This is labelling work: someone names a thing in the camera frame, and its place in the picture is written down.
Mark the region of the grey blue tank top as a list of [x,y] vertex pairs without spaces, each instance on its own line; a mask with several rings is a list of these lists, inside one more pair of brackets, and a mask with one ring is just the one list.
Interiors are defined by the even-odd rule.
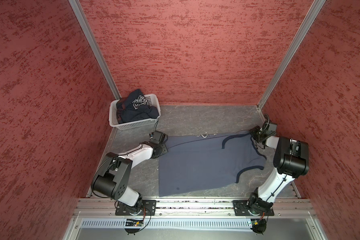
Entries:
[[242,173],[265,168],[266,156],[248,131],[202,136],[171,136],[159,157],[159,196],[237,184]]

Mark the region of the dark navy tank top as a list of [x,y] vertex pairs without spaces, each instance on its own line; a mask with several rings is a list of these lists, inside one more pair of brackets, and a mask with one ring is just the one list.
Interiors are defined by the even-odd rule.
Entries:
[[140,89],[134,90],[128,97],[119,100],[116,106],[119,124],[159,117],[158,109],[149,105],[148,99]]

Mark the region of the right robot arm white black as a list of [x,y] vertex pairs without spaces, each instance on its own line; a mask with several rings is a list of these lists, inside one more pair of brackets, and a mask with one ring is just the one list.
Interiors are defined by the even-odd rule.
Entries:
[[269,214],[279,193],[291,182],[309,171],[309,145],[285,137],[259,126],[250,130],[256,143],[275,149],[273,170],[267,180],[251,193],[247,206],[253,216]]

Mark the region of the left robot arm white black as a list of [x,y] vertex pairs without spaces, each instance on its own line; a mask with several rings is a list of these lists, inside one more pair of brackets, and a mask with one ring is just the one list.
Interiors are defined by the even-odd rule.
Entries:
[[125,153],[108,153],[93,177],[91,190],[115,200],[131,215],[139,215],[143,210],[143,199],[140,193],[128,186],[131,170],[140,163],[157,159],[167,152],[164,143],[143,142]]

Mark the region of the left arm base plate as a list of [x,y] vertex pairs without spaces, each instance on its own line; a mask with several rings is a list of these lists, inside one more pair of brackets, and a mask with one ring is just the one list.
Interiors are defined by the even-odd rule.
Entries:
[[118,202],[116,205],[116,216],[154,216],[156,211],[156,200],[138,200],[134,206]]

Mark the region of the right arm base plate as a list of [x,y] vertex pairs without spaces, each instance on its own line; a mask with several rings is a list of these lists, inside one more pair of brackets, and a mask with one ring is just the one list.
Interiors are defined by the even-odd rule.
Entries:
[[233,201],[233,209],[235,216],[254,216],[261,217],[262,215],[274,216],[273,203],[268,203],[262,200],[255,201]]

